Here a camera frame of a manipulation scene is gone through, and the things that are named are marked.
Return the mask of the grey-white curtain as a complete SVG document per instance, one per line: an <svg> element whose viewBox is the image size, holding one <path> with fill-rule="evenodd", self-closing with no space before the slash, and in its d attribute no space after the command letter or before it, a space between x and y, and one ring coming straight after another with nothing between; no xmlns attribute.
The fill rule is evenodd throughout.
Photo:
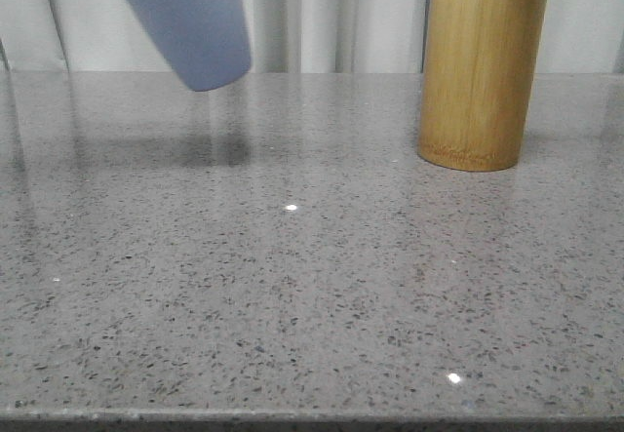
<svg viewBox="0 0 624 432"><path fill-rule="evenodd" d="M416 73L429 0L244 0L256 72ZM164 71L125 0L1 0L1 66ZM548 0L541 73L619 73L623 0Z"/></svg>

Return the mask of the bamboo wooden cup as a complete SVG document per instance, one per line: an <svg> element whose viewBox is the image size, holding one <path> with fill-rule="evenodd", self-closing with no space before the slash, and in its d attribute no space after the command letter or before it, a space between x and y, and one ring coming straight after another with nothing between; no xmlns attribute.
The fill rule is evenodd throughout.
<svg viewBox="0 0 624 432"><path fill-rule="evenodd" d="M520 158L547 0L430 0L417 152L493 172Z"/></svg>

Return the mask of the blue plastic cup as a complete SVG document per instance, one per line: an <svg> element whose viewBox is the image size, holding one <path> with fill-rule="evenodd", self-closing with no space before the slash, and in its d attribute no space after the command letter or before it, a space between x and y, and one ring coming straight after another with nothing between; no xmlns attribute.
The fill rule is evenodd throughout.
<svg viewBox="0 0 624 432"><path fill-rule="evenodd" d="M179 79L204 92L251 68L243 0L127 0Z"/></svg>

